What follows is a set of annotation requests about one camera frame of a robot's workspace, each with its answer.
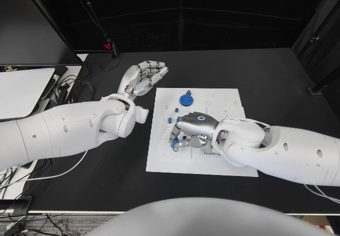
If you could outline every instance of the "white robotic hand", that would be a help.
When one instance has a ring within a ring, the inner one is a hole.
[[[155,61],[132,66],[122,77],[123,89],[99,102],[62,105],[24,119],[0,122],[0,171],[36,159],[77,154],[108,140],[125,138],[148,114],[132,100],[167,73],[164,66]]]
[[[172,150],[203,147],[237,167],[250,166],[296,183],[340,186],[340,139],[302,129],[266,124],[260,128],[256,123],[263,124],[232,117],[217,122],[206,114],[190,113],[170,134]],[[180,131],[190,136],[181,143]]]
[[[122,76],[118,94],[134,100],[136,96],[142,96],[149,91],[167,72],[164,62],[147,60],[138,65],[132,65]]]

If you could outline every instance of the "black wall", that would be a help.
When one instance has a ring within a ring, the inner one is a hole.
[[[319,2],[90,1],[119,52],[291,47]],[[102,33],[79,0],[41,3],[75,50],[102,50]]]

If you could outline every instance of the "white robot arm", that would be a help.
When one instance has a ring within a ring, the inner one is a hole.
[[[99,102],[57,106],[20,120],[0,123],[0,171],[36,159],[69,156],[125,138],[148,110],[135,106],[167,73],[162,62],[145,61],[126,70],[118,94]]]
[[[211,145],[211,152],[234,166],[252,166],[296,183],[340,186],[340,139],[302,129],[260,128],[256,123],[232,117],[217,122],[206,114],[190,113],[171,131],[172,150]],[[190,136],[183,142],[175,139],[180,131]]]

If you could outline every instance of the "black table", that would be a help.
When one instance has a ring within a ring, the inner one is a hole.
[[[125,70],[145,60],[162,61],[170,68],[155,87],[239,89],[247,118],[340,137],[340,122],[324,97],[306,91],[314,84],[289,49],[125,53],[121,65],[108,72],[90,64],[95,100],[116,92]],[[108,54],[89,55],[86,61],[99,62],[105,68],[116,63]],[[83,87],[80,101],[89,97]],[[260,172],[257,178],[145,172],[154,97],[155,88],[135,99],[149,113],[131,135],[89,150],[66,175],[34,182],[30,210],[126,211],[170,198],[210,197],[283,213],[340,213],[340,205],[315,196],[304,185]],[[54,158],[43,175],[66,171],[80,156]],[[340,198],[338,187],[321,189]]]

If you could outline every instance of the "monitor screen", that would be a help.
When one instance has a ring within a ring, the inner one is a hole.
[[[0,65],[80,65],[36,0],[0,0]]]

